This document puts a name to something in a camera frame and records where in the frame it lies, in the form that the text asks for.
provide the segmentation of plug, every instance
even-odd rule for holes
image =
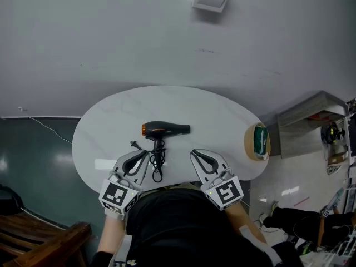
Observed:
[[[136,143],[136,141],[130,141],[131,146],[137,148],[138,150],[142,150],[142,148]]]
[[[19,106],[19,107],[17,107],[17,108],[18,108],[22,113],[27,111],[27,109],[25,109],[25,108],[23,108],[23,107],[21,107],[21,106]]]

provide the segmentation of white cable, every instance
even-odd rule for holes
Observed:
[[[41,123],[40,121],[36,120],[35,118],[30,117],[29,115],[27,115],[27,117],[29,117],[31,120],[34,120],[34,121],[38,122],[39,124],[41,124],[41,125],[44,126],[45,128],[47,128],[47,129],[53,131],[60,139],[62,139],[62,140],[64,140],[64,141],[69,142],[70,144],[72,144],[69,140],[66,140],[66,139],[64,139],[63,137],[61,137],[54,129],[45,126],[43,123]]]
[[[46,221],[46,220],[43,220],[43,219],[41,219],[41,218],[40,218],[40,217],[38,217],[38,216],[35,216],[35,215],[31,214],[30,212],[26,211],[26,210],[25,210],[25,209],[23,209],[23,208],[20,208],[20,209],[21,209],[21,210],[23,210],[26,214],[29,214],[30,216],[35,217],[37,220],[43,221],[44,223],[46,223],[46,224],[48,224],[48,225],[52,225],[52,226],[54,226],[55,228],[65,230],[64,228],[61,228],[60,226],[57,226],[57,225],[51,224],[50,222],[48,222],[48,221]]]
[[[241,202],[243,202],[247,207],[251,207],[250,205],[246,204],[244,201],[241,200]]]

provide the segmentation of white oval table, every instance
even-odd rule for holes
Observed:
[[[130,151],[136,140],[152,150],[153,141],[141,135],[141,125],[166,121],[190,125],[189,135],[164,139],[166,162],[163,179],[155,183],[150,164],[142,187],[145,191],[182,182],[198,181],[190,161],[192,149],[208,149],[223,155],[239,180],[251,180],[267,161],[253,161],[244,148],[245,131],[260,120],[239,104],[220,95],[190,87],[149,86],[114,94],[91,107],[79,121],[72,153],[83,181],[100,192],[116,160]]]

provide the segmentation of wooden chair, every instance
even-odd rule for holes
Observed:
[[[86,222],[62,230],[25,212],[0,216],[0,250],[13,256],[4,267],[85,267],[81,247],[90,236]]]

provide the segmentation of green object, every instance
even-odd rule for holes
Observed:
[[[315,245],[309,241],[306,241],[298,246],[296,251],[298,252],[299,256],[306,255],[315,250]]]
[[[267,147],[267,128],[256,126],[254,132],[254,151],[258,158],[263,158]]]

